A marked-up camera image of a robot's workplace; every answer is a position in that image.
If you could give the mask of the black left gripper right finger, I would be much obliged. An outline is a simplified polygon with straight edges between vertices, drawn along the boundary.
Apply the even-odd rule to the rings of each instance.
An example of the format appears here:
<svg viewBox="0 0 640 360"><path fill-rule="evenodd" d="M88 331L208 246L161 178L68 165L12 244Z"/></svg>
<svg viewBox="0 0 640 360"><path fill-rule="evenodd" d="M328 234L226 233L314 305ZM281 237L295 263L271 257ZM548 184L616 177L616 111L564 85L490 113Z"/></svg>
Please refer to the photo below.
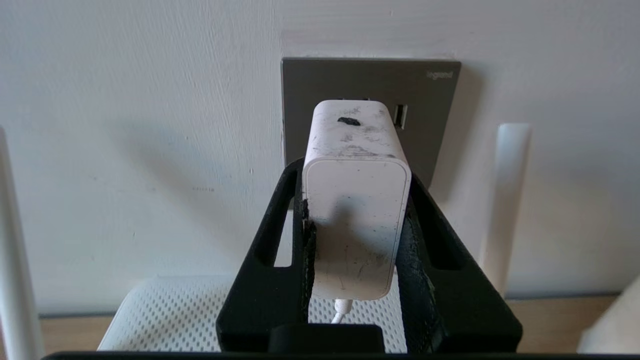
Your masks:
<svg viewBox="0 0 640 360"><path fill-rule="evenodd" d="M514 353L521 322L418 178L395 260L409 353Z"/></svg>

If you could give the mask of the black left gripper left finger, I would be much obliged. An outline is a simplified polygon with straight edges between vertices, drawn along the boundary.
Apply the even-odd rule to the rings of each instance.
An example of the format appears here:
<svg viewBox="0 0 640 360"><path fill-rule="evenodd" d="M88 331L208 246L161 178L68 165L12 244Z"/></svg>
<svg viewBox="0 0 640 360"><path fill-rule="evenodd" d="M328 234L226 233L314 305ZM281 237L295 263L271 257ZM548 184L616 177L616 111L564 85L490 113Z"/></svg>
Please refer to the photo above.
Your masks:
<svg viewBox="0 0 640 360"><path fill-rule="evenodd" d="M221 350L264 353L272 330L306 324L313 295L316 228L302 196L304 159L285 167L215 322ZM291 264L276 267L288 210Z"/></svg>

